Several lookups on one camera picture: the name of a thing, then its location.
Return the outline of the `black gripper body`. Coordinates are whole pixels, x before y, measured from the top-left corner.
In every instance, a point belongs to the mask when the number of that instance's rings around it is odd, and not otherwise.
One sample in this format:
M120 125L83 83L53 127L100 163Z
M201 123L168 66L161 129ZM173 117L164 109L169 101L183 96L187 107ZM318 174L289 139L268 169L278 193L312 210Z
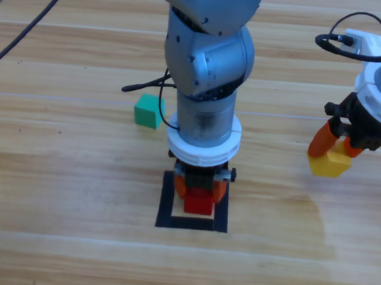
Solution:
M361 104L351 92L340 104L328 102L324 106L330 131L334 137L349 137L350 146L376 151L381 147L381 122Z
M217 186L222 186L223 189L226 189L229 183L235 182L238 177L236 168L230 168L228 162L211 167L201 167L183 162L171 150L168 150L168 156L175 159L174 178L179 180L185 188L201 188L211 191L215 190Z

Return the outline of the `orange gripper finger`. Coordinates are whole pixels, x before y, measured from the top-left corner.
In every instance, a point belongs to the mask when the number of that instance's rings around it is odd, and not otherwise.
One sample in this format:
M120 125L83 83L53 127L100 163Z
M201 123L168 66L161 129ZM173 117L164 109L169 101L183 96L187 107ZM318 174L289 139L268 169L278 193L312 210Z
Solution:
M307 150L308 156L316 158L322 157L332 149L336 140L338 140L338 138L332 133L330 123L326 122L312 139Z
M223 181L213 182L213 203L220 203L226 193L226 183Z
M353 147L351 145L350 137L345 138L345 140L343 141L343 147L344 147L343 149L344 153L350 158L356 158L358 155L360 155L364 151L363 148Z
M180 199L184 199L186 195L186 180L183 176L178 174L174 175L174 190L180 197Z

